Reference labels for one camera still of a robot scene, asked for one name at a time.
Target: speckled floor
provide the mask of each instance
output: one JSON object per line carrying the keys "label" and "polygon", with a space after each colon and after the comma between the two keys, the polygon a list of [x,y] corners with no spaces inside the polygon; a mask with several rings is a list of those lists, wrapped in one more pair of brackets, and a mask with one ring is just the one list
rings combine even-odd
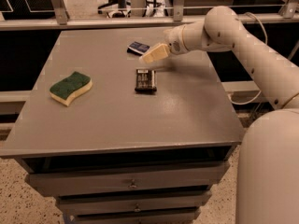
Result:
{"label": "speckled floor", "polygon": [[[71,19],[99,18],[97,6],[104,0],[65,0]],[[239,147],[231,156],[231,167],[220,184],[212,188],[212,197],[201,208],[194,224],[234,224],[236,172]],[[0,223],[59,224],[62,213],[53,198],[43,198],[25,182],[25,171],[13,160],[0,159]]]}

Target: cable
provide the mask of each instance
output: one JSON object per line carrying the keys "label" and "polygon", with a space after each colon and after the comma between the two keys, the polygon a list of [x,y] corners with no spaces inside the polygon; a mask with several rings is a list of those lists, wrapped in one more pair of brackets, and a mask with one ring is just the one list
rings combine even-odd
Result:
{"label": "cable", "polygon": [[[263,26],[261,20],[259,20],[259,18],[258,18],[257,16],[255,16],[255,15],[254,15],[253,13],[251,13],[251,12],[246,12],[245,15],[248,15],[249,17],[255,19],[258,23],[260,23],[260,25],[261,25],[261,27],[262,27],[262,30],[263,30],[263,34],[264,34],[264,43],[267,45],[267,44],[268,44],[268,35],[267,35],[267,32],[266,32],[265,29],[264,29],[264,26]],[[251,100],[246,101],[246,102],[243,102],[243,103],[238,103],[238,102],[233,101],[233,100],[232,100],[232,94],[229,94],[228,97],[229,97],[231,103],[234,104],[234,105],[248,105],[248,104],[254,102],[254,101],[261,95],[261,93],[262,93],[262,91],[259,91],[259,92],[257,93],[257,95],[255,95]]]}

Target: drawer handle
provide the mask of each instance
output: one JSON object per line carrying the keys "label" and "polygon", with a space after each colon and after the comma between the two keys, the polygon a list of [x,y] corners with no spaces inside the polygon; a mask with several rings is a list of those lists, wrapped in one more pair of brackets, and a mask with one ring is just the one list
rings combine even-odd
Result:
{"label": "drawer handle", "polygon": [[138,186],[135,184],[135,180],[133,179],[131,181],[131,184],[128,186],[129,189],[137,189]]}
{"label": "drawer handle", "polygon": [[139,208],[139,204],[136,205],[134,211],[135,211],[136,213],[141,212],[141,209]]}

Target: green and yellow sponge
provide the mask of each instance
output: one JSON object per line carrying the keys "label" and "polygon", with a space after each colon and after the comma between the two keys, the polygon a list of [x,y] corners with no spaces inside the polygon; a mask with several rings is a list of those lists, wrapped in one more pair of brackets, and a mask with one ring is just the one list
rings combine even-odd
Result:
{"label": "green and yellow sponge", "polygon": [[93,83],[90,77],[75,71],[71,76],[52,85],[50,96],[54,100],[69,106],[74,99],[90,90],[92,86]]}

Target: cabinet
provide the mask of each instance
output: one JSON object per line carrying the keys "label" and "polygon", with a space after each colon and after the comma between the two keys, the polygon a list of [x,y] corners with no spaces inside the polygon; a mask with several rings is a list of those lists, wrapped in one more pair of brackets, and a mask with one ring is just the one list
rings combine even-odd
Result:
{"label": "cabinet", "polygon": [[[76,223],[192,221],[242,140],[205,52],[153,64],[158,90],[135,92],[136,68],[148,67],[126,48],[154,45],[164,29],[62,32],[0,149]],[[93,87],[64,107],[49,88],[75,70]]]}

